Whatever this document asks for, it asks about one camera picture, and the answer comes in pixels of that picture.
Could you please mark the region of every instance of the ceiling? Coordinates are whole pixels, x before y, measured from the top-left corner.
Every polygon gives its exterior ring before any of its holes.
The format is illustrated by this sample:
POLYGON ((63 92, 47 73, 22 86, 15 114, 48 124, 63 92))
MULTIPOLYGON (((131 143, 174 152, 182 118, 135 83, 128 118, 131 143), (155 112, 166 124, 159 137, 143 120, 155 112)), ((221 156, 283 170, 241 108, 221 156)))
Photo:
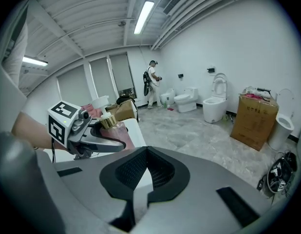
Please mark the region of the ceiling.
POLYGON ((25 55, 45 60, 48 65, 23 63, 21 91, 28 95, 56 70, 100 51, 138 45, 161 47, 186 24, 199 20, 197 16, 203 15, 203 11, 223 3, 223 0, 209 3, 206 2, 210 0, 150 0, 155 3, 154 8, 141 34, 135 35, 134 28, 145 1, 30 0, 25 55), (198 8, 195 3, 206 5, 193 11, 198 8))

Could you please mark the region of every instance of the gold bottle cap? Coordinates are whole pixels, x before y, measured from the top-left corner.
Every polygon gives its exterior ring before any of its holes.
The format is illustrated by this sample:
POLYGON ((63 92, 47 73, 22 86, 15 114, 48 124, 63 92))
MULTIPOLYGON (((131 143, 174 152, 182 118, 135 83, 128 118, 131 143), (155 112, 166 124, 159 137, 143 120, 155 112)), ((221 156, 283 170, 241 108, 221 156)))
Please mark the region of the gold bottle cap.
POLYGON ((101 119, 100 122, 102 123, 104 129, 109 129, 117 125, 117 120, 114 115, 111 115, 106 119, 101 119))

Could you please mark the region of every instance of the man standing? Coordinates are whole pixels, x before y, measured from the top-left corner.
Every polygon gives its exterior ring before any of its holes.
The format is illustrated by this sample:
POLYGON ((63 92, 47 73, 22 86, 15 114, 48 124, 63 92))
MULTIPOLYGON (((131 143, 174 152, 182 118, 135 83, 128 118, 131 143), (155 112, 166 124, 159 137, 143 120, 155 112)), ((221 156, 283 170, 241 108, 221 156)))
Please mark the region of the man standing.
POLYGON ((157 62, 152 60, 150 61, 150 66, 148 67, 148 74, 150 76, 151 82, 150 82, 150 98, 149 98, 149 105, 148 109, 152 109, 153 102, 154 102, 154 94, 156 94, 156 99, 157 99, 157 106, 162 107, 162 104, 160 102, 160 97, 159 97, 159 81, 162 80, 160 76, 155 75, 155 67, 156 67, 157 62))

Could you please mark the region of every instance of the pink liquid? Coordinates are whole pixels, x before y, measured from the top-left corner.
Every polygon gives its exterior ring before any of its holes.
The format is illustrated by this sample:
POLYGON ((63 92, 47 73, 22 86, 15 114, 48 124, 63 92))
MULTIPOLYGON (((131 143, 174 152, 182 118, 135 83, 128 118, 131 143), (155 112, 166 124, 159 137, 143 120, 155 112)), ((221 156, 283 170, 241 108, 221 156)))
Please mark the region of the pink liquid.
POLYGON ((101 128, 100 132, 104 137, 118 139, 126 143, 124 150, 134 149, 134 144, 129 136, 125 123, 118 122, 117 125, 109 129, 101 128))

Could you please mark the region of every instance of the marble floor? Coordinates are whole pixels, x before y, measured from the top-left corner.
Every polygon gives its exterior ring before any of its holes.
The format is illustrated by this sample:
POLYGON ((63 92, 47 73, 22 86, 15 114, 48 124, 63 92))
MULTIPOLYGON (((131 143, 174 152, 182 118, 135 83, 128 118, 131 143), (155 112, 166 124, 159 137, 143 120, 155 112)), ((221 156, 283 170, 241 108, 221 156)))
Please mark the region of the marble floor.
POLYGON ((231 138, 231 121, 209 124, 204 121, 203 108, 179 113, 165 108, 139 109, 139 126, 147 145, 171 149, 176 152, 205 158, 225 167, 253 187, 267 173, 278 152, 291 150, 296 153, 296 144, 287 140, 278 151, 267 143, 258 152, 231 138))

